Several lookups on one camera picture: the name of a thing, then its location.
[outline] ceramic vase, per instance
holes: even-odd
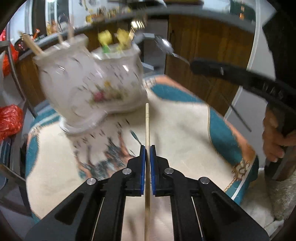
[[[147,100],[136,45],[117,53],[100,48],[90,53],[87,43],[84,34],[78,35],[34,57],[44,94],[61,115],[60,127],[70,134],[94,128],[107,114],[133,110]]]

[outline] wooden cabinet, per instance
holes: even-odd
[[[254,34],[225,23],[181,15],[169,16],[169,41],[175,53],[192,60],[195,57],[212,59],[247,67],[252,50]],[[167,56],[165,74],[192,91],[224,115],[229,105],[221,98],[223,94],[231,103],[238,86],[227,81],[193,75],[190,67],[180,59]]]

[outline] cloth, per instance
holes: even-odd
[[[150,143],[157,155],[187,177],[209,177],[239,204],[258,172],[258,158],[247,141],[215,110],[168,77],[144,84],[150,103]],[[36,118],[28,135],[26,183],[36,220],[87,178],[101,180],[124,168],[145,143],[144,106],[109,115],[94,130],[78,136],[64,133],[58,120],[50,110]],[[169,198],[152,197],[151,205],[153,240],[172,240]],[[144,198],[127,197],[122,240],[142,240],[143,230]]]
[[[265,229],[269,236],[284,223],[275,220],[268,187],[265,182],[264,168],[259,168],[258,178],[250,184],[240,206]]]
[[[286,220],[296,205],[296,171],[284,181],[266,177],[266,182],[276,219]]]

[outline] hand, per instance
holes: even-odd
[[[277,131],[278,121],[273,112],[266,108],[265,118],[263,120],[264,132],[262,138],[264,141],[263,150],[269,161],[277,162],[279,158],[285,155],[281,146],[296,145],[296,131],[292,131],[286,137]]]

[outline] wooden skewer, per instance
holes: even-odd
[[[63,42],[63,37],[62,37],[57,25],[56,25],[56,32],[57,32],[57,39],[59,40],[59,43],[61,44]]]
[[[42,54],[42,49],[34,43],[34,41],[31,39],[31,37],[28,34],[24,34],[22,32],[19,32],[20,36],[23,38],[26,45],[33,51],[35,55]]]
[[[144,240],[149,241],[150,236],[150,122],[149,122],[149,103],[146,103],[146,171],[145,171],[145,225],[144,225]]]
[[[74,37],[74,29],[73,29],[73,15],[71,14],[69,16],[69,22],[68,22],[68,40],[72,39]]]

